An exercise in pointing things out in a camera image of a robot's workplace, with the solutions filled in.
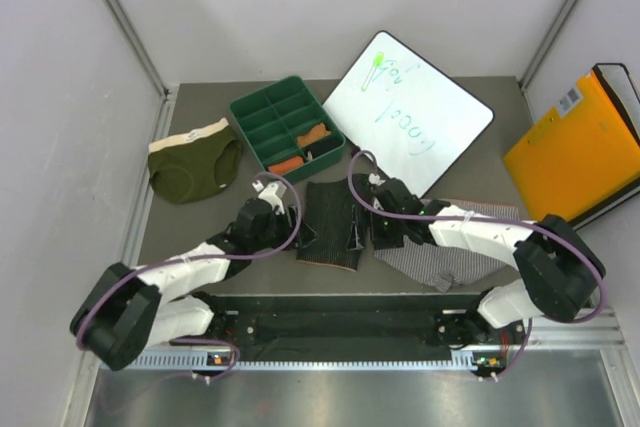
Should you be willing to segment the black dotted underwear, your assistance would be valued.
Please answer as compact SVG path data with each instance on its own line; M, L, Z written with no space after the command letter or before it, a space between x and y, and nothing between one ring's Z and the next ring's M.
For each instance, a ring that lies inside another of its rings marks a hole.
M317 240L310 247L299 249L296 258L309 264L356 271L364 249L346 250L353 205L359 204L346 179L331 183L308 182L304 220L317 233Z

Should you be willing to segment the green compartment tray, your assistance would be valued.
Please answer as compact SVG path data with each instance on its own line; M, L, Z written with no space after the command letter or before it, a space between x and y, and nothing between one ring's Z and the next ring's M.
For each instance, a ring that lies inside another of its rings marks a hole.
M230 104L230 111L255 158L267 170L271 164L299 155L305 164L284 177L292 183L305 180L335 164L343 155L346 139L322 104L298 76L289 76L247 94ZM314 160L296 137L324 123L342 146Z

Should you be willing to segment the olive green underwear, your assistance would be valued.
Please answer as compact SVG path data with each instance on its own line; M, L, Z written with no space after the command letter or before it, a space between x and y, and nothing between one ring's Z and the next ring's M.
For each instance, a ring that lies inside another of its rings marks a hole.
M226 118L148 146L149 184L163 200L175 204L220 194L236 178L242 142Z

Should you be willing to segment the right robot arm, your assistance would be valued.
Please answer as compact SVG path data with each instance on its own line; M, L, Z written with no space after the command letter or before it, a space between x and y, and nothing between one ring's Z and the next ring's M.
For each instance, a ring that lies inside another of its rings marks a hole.
M467 331L487 343L514 322L545 317L558 323L590 320L580 310L593 293L605 292L606 270L562 218L541 222L495 218L442 200L423 203L398 179L369 179L371 201L356 201L393 220L418 244L457 248L508 265L518 279L482 294L467 315Z

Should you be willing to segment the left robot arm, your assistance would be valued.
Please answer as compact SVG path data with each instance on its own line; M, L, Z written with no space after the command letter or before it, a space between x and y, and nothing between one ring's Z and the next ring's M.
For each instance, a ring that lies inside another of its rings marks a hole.
M235 221L188 252L151 266L109 266L72 318L70 332L81 349L113 371L128 367L145 349L177 338L216 343L226 334L227 321L196 297L196 290L315 239L296 207L250 199Z

